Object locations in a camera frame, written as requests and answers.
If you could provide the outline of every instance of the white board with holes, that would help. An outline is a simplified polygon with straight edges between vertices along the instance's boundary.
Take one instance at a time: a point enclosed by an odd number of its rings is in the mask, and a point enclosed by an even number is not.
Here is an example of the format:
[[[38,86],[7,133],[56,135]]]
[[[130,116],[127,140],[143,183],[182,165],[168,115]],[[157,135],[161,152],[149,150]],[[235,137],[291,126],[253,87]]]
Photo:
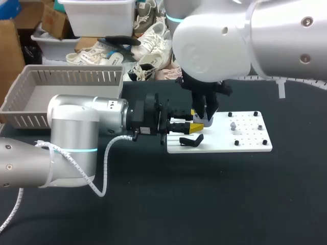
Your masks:
[[[216,112],[212,126],[200,132],[191,135],[168,134],[168,153],[270,152],[272,150],[261,112],[258,112],[257,116],[254,116],[254,111],[232,112],[232,117],[228,117],[228,113]],[[171,122],[182,123],[185,120],[172,119]],[[236,124],[234,131],[230,126],[232,122]],[[203,134],[204,140],[197,148],[181,146],[179,143],[180,137],[195,140],[200,134]]]

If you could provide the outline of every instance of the black table surface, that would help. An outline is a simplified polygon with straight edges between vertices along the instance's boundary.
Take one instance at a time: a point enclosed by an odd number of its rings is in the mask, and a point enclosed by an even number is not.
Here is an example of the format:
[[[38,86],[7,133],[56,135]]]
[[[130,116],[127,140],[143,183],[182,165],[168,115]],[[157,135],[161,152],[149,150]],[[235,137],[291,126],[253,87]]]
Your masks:
[[[220,111],[261,111],[270,153],[167,153],[160,137],[117,142],[109,154],[104,198],[89,186],[27,188],[0,244],[327,244],[327,92],[286,83],[286,99],[274,82],[230,81]],[[130,104],[159,92],[178,108],[191,95],[173,82],[131,83]],[[49,131],[14,130],[2,136],[33,143]],[[97,177],[110,138],[101,137]],[[12,210],[17,189],[0,189],[0,223]]]

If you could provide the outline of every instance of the metal bolt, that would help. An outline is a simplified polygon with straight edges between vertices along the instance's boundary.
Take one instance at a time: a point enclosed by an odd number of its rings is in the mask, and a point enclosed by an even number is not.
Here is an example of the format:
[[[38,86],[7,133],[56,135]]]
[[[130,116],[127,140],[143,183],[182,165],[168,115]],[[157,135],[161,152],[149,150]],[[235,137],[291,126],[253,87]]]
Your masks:
[[[311,26],[313,23],[313,18],[312,17],[305,17],[303,20],[302,20],[302,26],[304,27],[309,27]]]
[[[308,64],[311,61],[311,57],[308,54],[301,55],[300,59],[304,64]]]

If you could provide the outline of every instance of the yellow block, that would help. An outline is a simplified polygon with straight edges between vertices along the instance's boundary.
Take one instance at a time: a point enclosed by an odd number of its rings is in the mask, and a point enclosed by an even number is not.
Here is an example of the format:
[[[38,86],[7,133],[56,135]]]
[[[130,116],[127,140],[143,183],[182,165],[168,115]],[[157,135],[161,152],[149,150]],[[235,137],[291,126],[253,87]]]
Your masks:
[[[204,124],[191,123],[191,125],[190,125],[190,134],[201,131],[201,130],[203,130],[203,128],[204,128]]]

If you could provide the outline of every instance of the pile of shoes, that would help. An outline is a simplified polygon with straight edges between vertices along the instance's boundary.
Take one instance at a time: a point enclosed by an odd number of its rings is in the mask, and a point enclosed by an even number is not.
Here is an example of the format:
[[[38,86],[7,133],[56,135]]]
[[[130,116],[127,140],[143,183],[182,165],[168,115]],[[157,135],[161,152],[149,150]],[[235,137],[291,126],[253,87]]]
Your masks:
[[[68,54],[67,63],[123,65],[124,81],[168,80],[180,77],[181,68],[173,55],[172,37],[166,23],[163,0],[158,4],[156,0],[137,3],[136,11],[134,34],[138,37],[137,40],[129,40],[130,45],[118,43],[121,49],[117,49],[117,43],[108,41],[110,37],[98,39],[94,46],[83,48],[78,53]],[[129,37],[116,38],[126,41]]]
[[[124,81],[176,79],[181,68],[172,52],[172,37],[166,23],[163,0],[137,3],[134,34],[141,42],[131,52],[138,63],[124,75]]]

